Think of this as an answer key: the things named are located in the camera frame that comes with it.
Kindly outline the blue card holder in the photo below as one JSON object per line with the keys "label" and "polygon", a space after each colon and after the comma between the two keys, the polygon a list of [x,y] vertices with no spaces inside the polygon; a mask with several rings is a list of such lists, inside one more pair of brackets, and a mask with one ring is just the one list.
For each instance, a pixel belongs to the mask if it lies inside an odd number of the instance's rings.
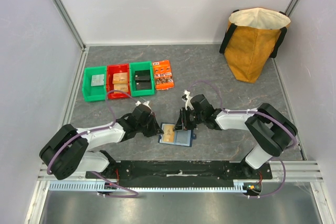
{"label": "blue card holder", "polygon": [[[162,135],[159,136],[158,143],[163,144],[160,142],[161,136]],[[191,147],[195,139],[196,139],[196,134],[193,132],[193,130],[175,131],[174,143],[168,144],[168,145]]]}

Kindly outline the gold credit card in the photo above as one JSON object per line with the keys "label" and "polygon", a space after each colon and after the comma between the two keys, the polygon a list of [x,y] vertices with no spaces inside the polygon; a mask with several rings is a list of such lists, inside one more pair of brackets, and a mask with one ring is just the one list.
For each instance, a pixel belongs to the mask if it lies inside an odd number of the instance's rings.
{"label": "gold credit card", "polygon": [[173,144],[175,138],[174,125],[173,124],[163,124],[162,130],[164,134],[161,136],[161,143]]}

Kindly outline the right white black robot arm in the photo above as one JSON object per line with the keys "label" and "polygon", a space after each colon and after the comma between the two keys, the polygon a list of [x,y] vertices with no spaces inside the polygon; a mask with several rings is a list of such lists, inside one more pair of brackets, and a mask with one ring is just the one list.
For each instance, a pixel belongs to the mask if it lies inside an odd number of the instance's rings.
{"label": "right white black robot arm", "polygon": [[204,124],[211,130],[249,131],[257,145],[244,157],[241,174],[248,179],[259,173],[259,168],[273,157],[279,157],[286,149],[296,145],[296,126],[271,104],[247,110],[214,108],[204,95],[191,96],[185,90],[182,95],[185,105],[180,109],[176,131],[194,130]]}

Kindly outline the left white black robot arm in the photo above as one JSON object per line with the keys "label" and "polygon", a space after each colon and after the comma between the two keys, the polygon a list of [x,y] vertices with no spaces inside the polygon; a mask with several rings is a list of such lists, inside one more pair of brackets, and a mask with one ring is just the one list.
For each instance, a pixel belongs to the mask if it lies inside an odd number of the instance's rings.
{"label": "left white black robot arm", "polygon": [[145,137],[164,134],[154,112],[144,103],[139,103],[133,112],[109,124],[91,128],[63,125],[41,149],[39,157],[47,165],[47,174],[58,180],[68,178],[76,171],[95,171],[110,178],[116,171],[112,158],[105,152],[92,150],[127,141],[138,133]]}

